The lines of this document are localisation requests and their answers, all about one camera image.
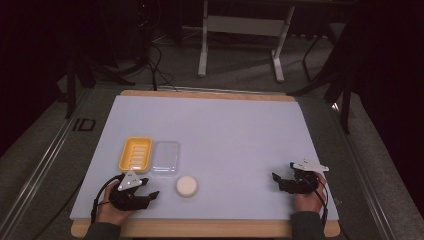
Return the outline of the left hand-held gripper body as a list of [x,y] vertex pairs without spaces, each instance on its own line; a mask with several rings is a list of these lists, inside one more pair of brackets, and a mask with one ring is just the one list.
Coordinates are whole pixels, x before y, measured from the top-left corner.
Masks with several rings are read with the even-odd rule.
[[133,170],[127,171],[110,194],[112,205],[121,211],[146,209],[151,201],[148,196],[135,195],[141,179]]

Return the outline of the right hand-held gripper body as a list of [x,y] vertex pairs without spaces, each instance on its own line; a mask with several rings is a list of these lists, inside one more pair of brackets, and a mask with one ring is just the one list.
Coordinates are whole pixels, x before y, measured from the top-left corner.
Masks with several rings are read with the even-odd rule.
[[329,167],[319,162],[303,159],[294,162],[294,179],[283,179],[279,184],[279,190],[290,194],[309,194],[318,188],[319,180],[317,172],[327,172]]

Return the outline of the yellow soap dish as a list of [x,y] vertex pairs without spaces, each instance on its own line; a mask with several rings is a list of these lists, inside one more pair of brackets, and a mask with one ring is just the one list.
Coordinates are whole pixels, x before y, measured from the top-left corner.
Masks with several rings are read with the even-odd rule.
[[118,164],[122,172],[133,170],[147,173],[151,164],[154,142],[149,137],[129,137],[126,139]]

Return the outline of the round white soap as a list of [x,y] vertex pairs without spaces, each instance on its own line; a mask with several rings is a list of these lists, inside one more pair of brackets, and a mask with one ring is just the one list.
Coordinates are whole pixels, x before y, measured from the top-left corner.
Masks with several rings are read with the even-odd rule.
[[192,197],[196,194],[197,189],[197,180],[192,176],[182,176],[177,180],[176,190],[181,197]]

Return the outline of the person's right hand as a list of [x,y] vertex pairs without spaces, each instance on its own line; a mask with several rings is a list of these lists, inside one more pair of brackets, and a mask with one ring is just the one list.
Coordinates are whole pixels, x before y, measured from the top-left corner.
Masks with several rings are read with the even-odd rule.
[[324,190],[326,180],[320,173],[317,173],[317,178],[319,180],[319,185],[314,193],[295,195],[295,209],[298,212],[321,212],[327,200],[327,195]]

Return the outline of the person's left hand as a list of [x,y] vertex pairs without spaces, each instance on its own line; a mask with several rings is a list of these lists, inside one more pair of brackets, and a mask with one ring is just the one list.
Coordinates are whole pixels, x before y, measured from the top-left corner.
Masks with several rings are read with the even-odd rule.
[[104,198],[97,209],[96,222],[121,226],[133,214],[133,211],[121,211],[115,208],[110,202],[110,194],[116,185],[117,182],[113,182],[105,188]]

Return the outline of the clear plastic container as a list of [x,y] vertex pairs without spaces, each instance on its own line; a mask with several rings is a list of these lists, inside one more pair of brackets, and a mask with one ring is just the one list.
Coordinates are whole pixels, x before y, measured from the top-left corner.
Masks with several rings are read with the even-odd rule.
[[180,144],[175,141],[159,141],[155,144],[152,172],[172,176],[178,171]]

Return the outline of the pale blue table mat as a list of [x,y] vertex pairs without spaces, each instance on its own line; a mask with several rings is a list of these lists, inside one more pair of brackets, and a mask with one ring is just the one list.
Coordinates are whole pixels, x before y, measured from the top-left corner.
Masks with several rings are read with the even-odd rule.
[[142,195],[158,197],[142,219],[287,220],[293,197],[272,176],[291,178],[290,163],[317,154],[299,104],[199,98],[118,96],[106,121],[71,219],[90,216],[100,187],[118,174],[124,143],[132,136],[179,144],[178,176],[198,183],[178,195],[176,176],[148,172]]

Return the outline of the black metal stand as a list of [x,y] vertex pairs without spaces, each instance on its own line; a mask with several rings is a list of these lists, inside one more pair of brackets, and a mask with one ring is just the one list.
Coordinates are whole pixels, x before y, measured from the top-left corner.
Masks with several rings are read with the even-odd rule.
[[67,103],[66,119],[69,119],[76,111],[77,96],[76,96],[76,83],[77,80],[84,87],[93,88],[96,84],[94,72],[100,73],[106,79],[110,79],[120,85],[134,86],[134,83],[125,80],[124,75],[133,73],[141,68],[140,64],[135,64],[123,70],[112,71],[107,67],[97,63],[89,57],[81,54],[75,50],[66,64],[66,92],[62,93],[59,101]]
[[[329,88],[324,94],[324,100],[327,103],[333,105],[336,104],[339,97],[342,97],[341,111],[340,111],[340,125],[346,134],[349,134],[348,117],[350,110],[350,99],[351,89],[349,79],[346,77],[343,70],[338,70],[339,64],[337,63],[337,43],[344,31],[346,24],[340,22],[327,23],[317,38],[314,40],[312,45],[309,47],[307,52],[302,58],[302,67],[307,76],[307,79],[311,81],[306,87],[300,88],[299,90],[288,92],[288,96],[302,96],[312,90],[315,90],[323,85],[329,84]],[[326,60],[323,68],[315,75],[314,78],[310,78],[310,74],[307,68],[306,57],[316,45],[316,43],[323,37],[326,36],[330,43],[333,45],[328,59]]]

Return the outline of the black chair leg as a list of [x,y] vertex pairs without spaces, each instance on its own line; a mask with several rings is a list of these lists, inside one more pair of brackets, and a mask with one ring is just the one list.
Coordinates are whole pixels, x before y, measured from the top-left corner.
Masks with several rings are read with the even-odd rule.
[[301,59],[308,82],[313,82],[318,77],[333,48],[333,42],[326,35],[316,36],[312,39],[311,45]]

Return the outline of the metal floor rail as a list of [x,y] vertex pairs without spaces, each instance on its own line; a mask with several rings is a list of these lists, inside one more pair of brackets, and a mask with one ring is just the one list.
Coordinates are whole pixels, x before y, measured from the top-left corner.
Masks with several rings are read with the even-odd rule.
[[0,240],[9,240],[15,231],[91,92],[79,93],[68,117],[65,104],[55,102],[0,157]]
[[392,184],[398,186],[397,170],[361,106],[348,109],[334,103],[330,107],[381,239],[396,240],[389,210],[397,204],[391,200],[393,195],[390,190]]

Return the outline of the white metal desk frame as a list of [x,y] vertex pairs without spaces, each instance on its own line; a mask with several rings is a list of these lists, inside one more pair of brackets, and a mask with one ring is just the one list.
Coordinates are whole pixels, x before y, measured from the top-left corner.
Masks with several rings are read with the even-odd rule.
[[208,33],[219,32],[277,37],[279,42],[277,47],[271,51],[271,59],[276,81],[283,82],[285,77],[283,75],[280,55],[288,35],[295,7],[290,6],[288,8],[288,12],[283,20],[272,20],[210,15],[208,12],[208,5],[209,1],[203,0],[202,45],[198,65],[198,76],[204,77],[206,75],[208,60]]

